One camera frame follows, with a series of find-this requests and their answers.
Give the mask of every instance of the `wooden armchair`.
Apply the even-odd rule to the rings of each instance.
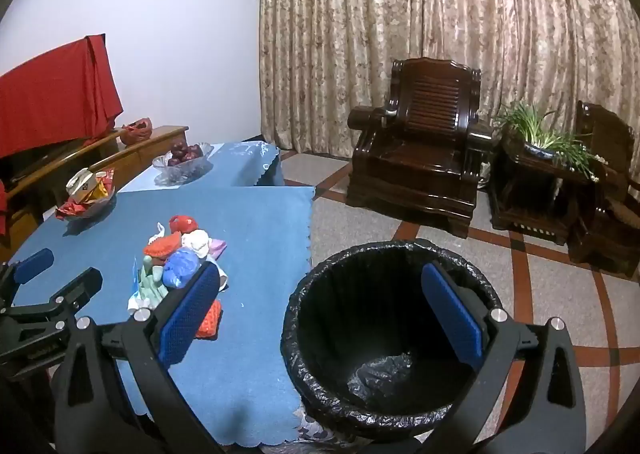
[[[569,257],[630,277],[640,261],[640,204],[628,192],[629,187],[640,191],[629,178],[633,131],[604,107],[578,102],[576,133],[607,163],[595,162],[598,183],[576,193],[578,218],[567,242]]]
[[[356,107],[347,203],[468,234],[491,131],[478,121],[480,71],[452,60],[394,61],[386,108]]]

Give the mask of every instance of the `curtain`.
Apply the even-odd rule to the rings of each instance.
[[[260,0],[262,132],[348,157],[351,107],[383,105],[393,59],[427,56],[482,71],[486,119],[524,99],[572,129],[584,100],[638,134],[639,39],[628,0]]]

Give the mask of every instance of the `green plant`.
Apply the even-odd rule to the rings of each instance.
[[[593,181],[598,181],[598,177],[591,170],[590,163],[592,160],[607,163],[602,157],[588,152],[574,134],[543,127],[545,118],[555,111],[539,115],[534,106],[522,100],[514,101],[511,106],[505,106],[505,108],[505,111],[496,117],[500,129],[508,127],[517,131],[529,144],[553,152],[556,163],[579,171]]]

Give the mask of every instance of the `white wall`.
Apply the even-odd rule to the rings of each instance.
[[[124,107],[183,124],[189,141],[260,134],[256,0],[14,0],[0,22],[0,75],[51,48],[106,33]]]

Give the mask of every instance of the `black trash bag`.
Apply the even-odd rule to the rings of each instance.
[[[427,240],[353,247],[300,281],[280,351],[310,416],[377,440],[416,436],[442,420],[473,371],[422,293],[422,268],[433,260],[487,310],[502,307],[475,266]]]

